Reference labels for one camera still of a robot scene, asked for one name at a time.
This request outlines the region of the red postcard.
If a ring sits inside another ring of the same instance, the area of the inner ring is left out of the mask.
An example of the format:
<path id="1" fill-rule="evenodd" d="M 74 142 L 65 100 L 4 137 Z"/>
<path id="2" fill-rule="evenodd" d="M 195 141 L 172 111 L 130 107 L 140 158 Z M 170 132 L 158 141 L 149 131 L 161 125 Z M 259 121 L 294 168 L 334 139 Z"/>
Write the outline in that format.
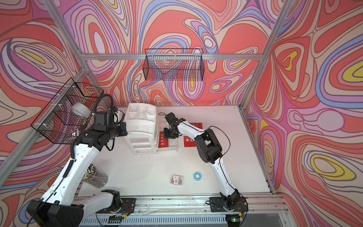
<path id="1" fill-rule="evenodd" d="M 169 147 L 169 140 L 165 138 L 163 131 L 160 131 L 159 132 L 158 147 L 159 148 L 167 148 L 167 147 Z"/>
<path id="2" fill-rule="evenodd" d="M 200 131 L 203 130 L 203 125 L 202 123 L 190 123 L 193 127 L 195 128 L 199 128 Z"/>
<path id="3" fill-rule="evenodd" d="M 185 148 L 196 147 L 196 142 L 188 136 L 183 137 L 183 144 Z"/>

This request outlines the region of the white plastic drawer organizer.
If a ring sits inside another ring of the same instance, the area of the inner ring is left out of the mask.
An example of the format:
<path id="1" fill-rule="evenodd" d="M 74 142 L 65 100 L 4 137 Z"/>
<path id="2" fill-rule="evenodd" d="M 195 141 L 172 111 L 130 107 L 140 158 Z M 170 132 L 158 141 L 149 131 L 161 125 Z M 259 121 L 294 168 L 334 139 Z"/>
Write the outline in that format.
<path id="1" fill-rule="evenodd" d="M 127 144 L 134 155 L 158 153 L 159 121 L 157 107 L 144 103 L 130 103 L 125 117 Z"/>

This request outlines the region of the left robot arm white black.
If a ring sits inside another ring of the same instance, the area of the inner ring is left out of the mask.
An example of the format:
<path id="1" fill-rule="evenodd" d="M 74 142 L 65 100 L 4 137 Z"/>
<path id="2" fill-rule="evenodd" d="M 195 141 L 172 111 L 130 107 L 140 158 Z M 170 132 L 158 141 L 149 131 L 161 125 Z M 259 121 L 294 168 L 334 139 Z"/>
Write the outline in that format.
<path id="1" fill-rule="evenodd" d="M 26 211 L 41 227 L 77 227 L 81 221 L 101 210 L 117 212 L 122 208 L 120 193 L 103 190 L 100 194 L 74 202 L 79 184 L 89 166 L 116 137 L 126 136 L 125 122 L 113 127 L 99 129 L 91 126 L 71 143 L 71 157 L 55 182 L 41 196 L 31 200 Z"/>

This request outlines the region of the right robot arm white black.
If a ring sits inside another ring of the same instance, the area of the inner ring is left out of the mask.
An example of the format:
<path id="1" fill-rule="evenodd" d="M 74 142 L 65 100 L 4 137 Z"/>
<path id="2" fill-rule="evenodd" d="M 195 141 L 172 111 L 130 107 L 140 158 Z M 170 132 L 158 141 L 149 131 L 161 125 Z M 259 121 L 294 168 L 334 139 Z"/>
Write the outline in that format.
<path id="1" fill-rule="evenodd" d="M 194 140 L 199 157 L 211 167 L 217 179 L 223 206 L 228 211 L 233 210 L 241 194 L 228 176 L 223 161 L 223 149 L 214 131 L 211 128 L 201 129 L 193 126 L 184 118 L 176 118 L 173 113 L 166 115 L 165 119 L 168 127 L 164 128 L 164 137 L 177 139 L 180 136 L 187 136 Z"/>

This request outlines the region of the white tape roll in basket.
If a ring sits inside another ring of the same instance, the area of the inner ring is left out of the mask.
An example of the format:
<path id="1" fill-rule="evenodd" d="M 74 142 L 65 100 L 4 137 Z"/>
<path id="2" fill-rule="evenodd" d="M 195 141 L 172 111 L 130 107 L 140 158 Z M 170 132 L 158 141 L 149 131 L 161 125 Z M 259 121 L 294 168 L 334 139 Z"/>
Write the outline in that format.
<path id="1" fill-rule="evenodd" d="M 80 102 L 76 102 L 71 106 L 71 111 L 82 118 L 88 118 L 91 115 L 91 110 Z"/>

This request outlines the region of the blue tape roll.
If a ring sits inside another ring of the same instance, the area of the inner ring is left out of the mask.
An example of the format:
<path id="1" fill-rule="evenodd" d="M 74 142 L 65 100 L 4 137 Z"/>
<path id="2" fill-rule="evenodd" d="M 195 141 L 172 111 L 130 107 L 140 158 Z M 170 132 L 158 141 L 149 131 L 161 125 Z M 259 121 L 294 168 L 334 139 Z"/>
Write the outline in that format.
<path id="1" fill-rule="evenodd" d="M 193 173 L 193 179 L 194 179 L 194 181 L 196 181 L 196 182 L 199 182 L 201 179 L 202 179 L 202 174 L 201 174 L 201 172 L 194 172 Z"/>

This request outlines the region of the metal cup with pens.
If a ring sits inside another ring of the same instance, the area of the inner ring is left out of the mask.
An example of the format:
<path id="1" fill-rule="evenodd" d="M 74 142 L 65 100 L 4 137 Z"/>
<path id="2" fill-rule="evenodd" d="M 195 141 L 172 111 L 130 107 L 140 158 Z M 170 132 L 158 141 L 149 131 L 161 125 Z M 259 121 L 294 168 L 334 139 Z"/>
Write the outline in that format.
<path id="1" fill-rule="evenodd" d="M 107 184 L 108 176 L 94 164 L 90 164 L 83 175 L 82 182 L 87 183 L 94 188 L 102 188 Z"/>

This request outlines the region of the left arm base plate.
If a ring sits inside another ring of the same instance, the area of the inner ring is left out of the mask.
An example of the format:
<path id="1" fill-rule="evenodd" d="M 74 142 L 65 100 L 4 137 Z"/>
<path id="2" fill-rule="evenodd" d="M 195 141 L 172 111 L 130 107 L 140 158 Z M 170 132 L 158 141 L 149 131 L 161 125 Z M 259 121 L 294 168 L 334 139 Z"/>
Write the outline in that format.
<path id="1" fill-rule="evenodd" d="M 121 198 L 118 204 L 102 209 L 97 214 L 131 214 L 135 210 L 135 204 L 136 198 Z"/>

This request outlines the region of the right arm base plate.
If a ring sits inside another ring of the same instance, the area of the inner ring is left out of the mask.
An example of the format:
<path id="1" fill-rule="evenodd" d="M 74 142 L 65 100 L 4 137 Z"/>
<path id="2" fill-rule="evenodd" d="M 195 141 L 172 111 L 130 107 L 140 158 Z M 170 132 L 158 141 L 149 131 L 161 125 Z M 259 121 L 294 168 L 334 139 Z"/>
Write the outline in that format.
<path id="1" fill-rule="evenodd" d="M 234 201 L 227 201 L 222 197 L 210 197 L 206 204 L 210 206 L 211 212 L 238 212 L 244 214 L 249 211 L 247 200 L 243 196 Z"/>

